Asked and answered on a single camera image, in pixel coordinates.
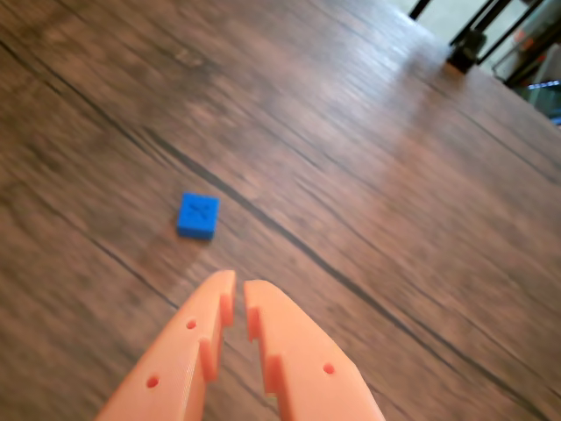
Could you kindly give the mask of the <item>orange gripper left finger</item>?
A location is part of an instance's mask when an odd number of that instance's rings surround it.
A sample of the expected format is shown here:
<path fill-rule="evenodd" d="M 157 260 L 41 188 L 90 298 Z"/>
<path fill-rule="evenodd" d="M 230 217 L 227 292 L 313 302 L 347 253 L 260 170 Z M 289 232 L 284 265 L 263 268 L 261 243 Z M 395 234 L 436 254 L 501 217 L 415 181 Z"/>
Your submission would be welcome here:
<path fill-rule="evenodd" d="M 214 273 L 180 307 L 96 416 L 98 420 L 201 420 L 217 378 L 224 327 L 233 324 L 236 275 Z"/>

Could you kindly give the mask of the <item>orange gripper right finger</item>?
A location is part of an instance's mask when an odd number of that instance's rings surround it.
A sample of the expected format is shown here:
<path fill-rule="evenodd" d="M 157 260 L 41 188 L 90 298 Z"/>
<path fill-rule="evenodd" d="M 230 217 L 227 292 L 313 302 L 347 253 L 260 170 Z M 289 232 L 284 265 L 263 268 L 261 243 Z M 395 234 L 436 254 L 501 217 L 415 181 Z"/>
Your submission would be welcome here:
<path fill-rule="evenodd" d="M 356 365 L 291 298 L 261 280 L 244 293 L 249 340 L 282 420 L 384 418 Z"/>

